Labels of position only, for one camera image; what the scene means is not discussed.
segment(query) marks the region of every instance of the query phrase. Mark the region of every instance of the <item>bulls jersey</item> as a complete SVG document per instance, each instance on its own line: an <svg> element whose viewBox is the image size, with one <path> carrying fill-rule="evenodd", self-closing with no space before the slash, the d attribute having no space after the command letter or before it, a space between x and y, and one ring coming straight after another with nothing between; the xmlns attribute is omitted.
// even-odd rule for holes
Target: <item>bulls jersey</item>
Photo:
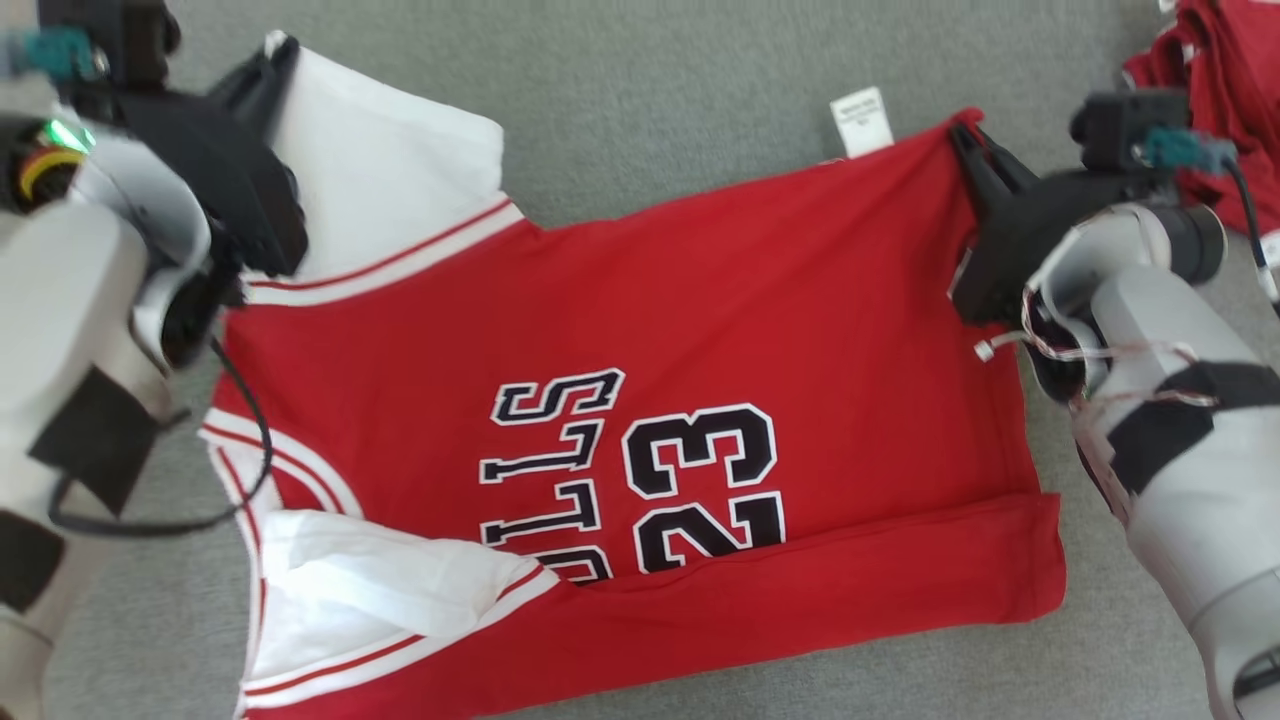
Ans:
<svg viewBox="0 0 1280 720"><path fill-rule="evenodd" d="M470 717L1060 603L1014 359L947 299L947 126L559 229L494 123L314 54L282 128L311 252L227 324L276 451L248 716ZM229 382L204 434L242 497Z"/></svg>

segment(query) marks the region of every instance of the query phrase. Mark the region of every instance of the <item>black cable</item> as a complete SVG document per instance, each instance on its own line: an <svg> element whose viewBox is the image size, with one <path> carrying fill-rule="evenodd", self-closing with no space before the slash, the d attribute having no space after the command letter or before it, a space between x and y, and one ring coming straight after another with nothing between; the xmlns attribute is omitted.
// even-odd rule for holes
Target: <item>black cable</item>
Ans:
<svg viewBox="0 0 1280 720"><path fill-rule="evenodd" d="M1258 229L1258 211L1253 206L1253 193L1249 192L1249 182L1244 179L1244 172L1240 170L1239 163L1235 160L1224 160L1222 167L1235 181L1235 188L1240 191L1240 202L1244 204L1244 220L1249 227L1249 249L1253 251L1253 264L1258 269L1267 266L1267 256L1262 251L1262 232Z"/></svg>
<svg viewBox="0 0 1280 720"><path fill-rule="evenodd" d="M253 419L257 420L259 432L262 434L262 469L259 471L257 480L255 480L252 489L250 489L244 500L228 507L218 515L204 520L192 520L186 523L113 523L99 520L96 518L64 514L61 505L67 498L67 493L70 492L74 478L63 475L58 479L58 484L54 487L54 497L49 503L49 519L54 523L54 525L73 533L108 538L173 538L215 528L227 520L230 520L242 510L248 507L251 502L253 502L253 498L257 497L259 492L261 492L261 489L266 486L266 480L271 474L271 460L275 455L275 451L271 448L271 429L266 424L266 416L262 414L262 409L259 406L257 398L248 388L248 383L244 382L244 377L236 369L236 364L227 357L227 351L223 348L221 343L214 338L210 340L209 346L212 348L214 355L218 356L218 360L221 361L227 375L230 377L233 383L236 383L236 387L241 392L241 397L244 398L250 411L253 414Z"/></svg>
<svg viewBox="0 0 1280 720"><path fill-rule="evenodd" d="M1258 282L1262 284L1263 292L1267 293L1267 301L1271 302L1271 310L1280 318L1280 295L1276 293L1275 279L1271 277L1271 265L1267 263L1267 254L1262 249L1262 231L1258 229L1258 210L1253 205L1253 193L1249 192L1249 182L1244 179L1244 170L1240 169L1239 163L1233 158L1228 158L1222 161L1222 167L1226 168L1228 174L1235 181L1235 188L1240 192L1240 202L1244 205L1244 222L1249 231L1249 251L1253 255L1253 264L1258 269Z"/></svg>

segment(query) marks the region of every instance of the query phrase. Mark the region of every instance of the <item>red stripe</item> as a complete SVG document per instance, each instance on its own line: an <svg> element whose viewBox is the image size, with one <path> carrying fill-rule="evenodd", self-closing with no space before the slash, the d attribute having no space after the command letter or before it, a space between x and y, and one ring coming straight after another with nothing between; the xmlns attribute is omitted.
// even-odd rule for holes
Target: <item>red stripe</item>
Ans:
<svg viewBox="0 0 1280 720"><path fill-rule="evenodd" d="M227 474L230 475L233 483L236 484L236 493L239 496L239 502L246 502L248 500L248 491L244 488L244 483L241 482L239 475L236 473L236 466L232 465L227 452L223 448L218 448L218 459L223 462L223 468L227 469ZM244 506L244 518L248 520L248 532L253 538L253 548L256 550L253 555L253 561L257 565L257 637L253 638L253 644L256 646L262 638L262 623L266 619L266 578L262 577L262 534L257 529L257 519L253 518L253 507Z"/></svg>
<svg viewBox="0 0 1280 720"><path fill-rule="evenodd" d="M411 638L404 638L404 639L402 639L398 643L394 643L392 646L384 647L383 650L379 650L378 652L371 652L371 653L364 656L364 657L357 657L356 660L352 660L349 662L343 662L342 665L334 665L333 667L325 667L324 670L316 670L315 673L308 673L306 675L302 675L301 678L289 680L287 683L280 683L279 685L273 685L270 688L259 688L259 689L252 689L252 691L244 691L244 694L247 694L247 696L261 696L261 694L278 693L280 691L287 691L289 688L296 688L296 687L301 685L302 683L306 683L306 682L310 682L310 680L315 680L316 678L324 678L325 675L333 675L335 673L343 673L346 670L351 670L353 667L358 667L358 666L365 665L367 662L372 662L374 660L378 660L379 657L387 657L388 655L390 655L390 653L393 653L396 651L404 650L406 647L416 643L420 639L422 639L422 635L413 635Z"/></svg>
<svg viewBox="0 0 1280 720"><path fill-rule="evenodd" d="M257 439L248 438L248 437L244 437L244 436L238 436L236 433L232 433L232 432L228 432L228 430L223 430L223 429L219 429L219 428L212 428L210 425L202 425L202 429L206 433L209 433L209 434L214 434L214 436L223 437L223 438L232 439L232 441L237 441L237 442L243 442L244 445L250 445L252 447L262 450L262 443L260 441L257 441ZM271 452L275 454L276 456L284 459L284 460L288 460L289 462L293 462L298 468L302 468L303 470L306 470L311 475L311 479L315 480L317 486L320 486L320 489L323 489L324 493L326 496L329 496L329 500L333 502L334 510L339 515L346 515L347 514L347 511L342 507L342 502L338 502L338 496L333 492L333 489L328 484L325 484L324 479L320 478L319 473L316 473L312 468L308 468L306 462L302 462L297 457L293 457L289 454L283 452L283 451L280 451L276 447L271 447Z"/></svg>
<svg viewBox="0 0 1280 720"><path fill-rule="evenodd" d="M518 588L521 588L524 585L527 585L529 583L531 583L534 580L534 578L536 578L538 575L541 575L541 574L543 574L543 566L541 566L541 564L539 564L538 568L534 568L532 570L530 570L527 575L525 575L524 578L521 578L521 579L516 580L515 583L511 583L509 585L507 585L507 589L502 591L502 593L498 596L498 600L502 600L502 598L507 597L508 594L511 594L513 591L516 591L516 589L518 589Z"/></svg>
<svg viewBox="0 0 1280 720"><path fill-rule="evenodd" d="M489 218L489 217L492 217L492 215L494 215L494 214L504 210L508 205L511 205L511 200L509 199L502 201L498 206L495 206L495 208L493 208L490 210L486 210L486 211L476 215L475 218L471 218L470 220L467 220L467 222L465 222L465 223L462 223L460 225L454 225L454 227L452 227L452 228L442 232L438 236L429 237L429 238L424 240L422 242L415 245L413 247L410 247L408 250L402 250L401 252L397 252L396 255L392 255L390 258L387 258L385 260L381 260L381 261L379 261L379 263L376 263L374 265L369 265L367 268L364 268L364 269L360 269L360 270L353 270L353 272L347 273L344 275L337 275L337 277L333 277L333 278L326 278L326 279L323 279L323 281L315 281L315 282L310 282L310 283L279 283L279 282L271 282L271 281L257 281L257 282L251 282L248 284L250 284L250 287L261 287L261 288L271 288L271 290L314 290L314 288L317 288L317 287L326 287L326 286L330 286L330 284L338 284L338 283L342 283L342 282L347 282L347 281L358 278L361 275L367 275L369 273L372 273L375 270L380 270L380 269L385 268L387 265L390 265L392 263L399 261L399 260L402 260L402 259L404 259L404 258L407 258L410 255L413 255L415 252L419 252L419 251L421 251L421 250L424 250L424 249L426 249L426 247L429 247L431 245L435 245L436 242L440 242L442 240L444 240L444 238L447 238L447 237L449 237L452 234L462 232L462 231L467 229L468 227L479 223L480 220L484 220L485 218Z"/></svg>

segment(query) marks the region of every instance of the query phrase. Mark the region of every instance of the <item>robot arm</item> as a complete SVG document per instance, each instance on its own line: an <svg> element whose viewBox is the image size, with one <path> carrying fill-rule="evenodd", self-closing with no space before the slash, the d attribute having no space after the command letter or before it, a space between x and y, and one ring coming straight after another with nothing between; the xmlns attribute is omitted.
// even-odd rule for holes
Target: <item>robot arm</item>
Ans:
<svg viewBox="0 0 1280 720"><path fill-rule="evenodd" d="M1280 717L1280 377L1192 288L1226 254L1217 218L1176 206L1172 167L1132 152L1185 124L1178 95L1096 96L1075 123L1085 169L1044 181L957 129L983 225L952 300L1015 329L979 355L1025 342L1068 406L1085 469L1199 647L1215 717Z"/></svg>
<svg viewBox="0 0 1280 720"><path fill-rule="evenodd" d="M262 140L296 41L187 96L164 90L178 31L163 3L42 0L40 13L41 31L0 38L0 72L49 74L93 129L63 138L68 124L0 119L0 206L35 213L0 247L5 720L41 717L52 647L111 550L101 534L234 514L119 523L174 420L169 378L238 297L241 270L292 273L307 246L292 178Z"/></svg>

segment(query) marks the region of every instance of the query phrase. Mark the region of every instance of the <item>gray floor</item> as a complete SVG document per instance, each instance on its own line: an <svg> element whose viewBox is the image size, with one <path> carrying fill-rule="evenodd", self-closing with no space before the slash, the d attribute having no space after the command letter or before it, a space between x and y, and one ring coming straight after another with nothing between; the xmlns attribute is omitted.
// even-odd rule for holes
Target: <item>gray floor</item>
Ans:
<svg viewBox="0 0 1280 720"><path fill-rule="evenodd" d="M18 0L31 3L32 0ZM262 32L507 128L507 188L536 220L609 217L838 152L827 102L879 85L893 129L964 105L1046 170L1074 161L1070 113L1148 44L1155 0L170 0L175 79L201 87ZM38 87L0 91L37 109ZM1274 318L1242 247L1211 301L1270 361ZM214 369L184 379L196 406ZM1029 397L1044 486L1064 495L1064 609L635 688L520 717L1161 719L1207 715L1194 648L1078 468L1062 414ZM136 510L220 500L187 429L156 454ZM243 657L246 569L230 528L122 548L49 680L55 720L227 717Z"/></svg>

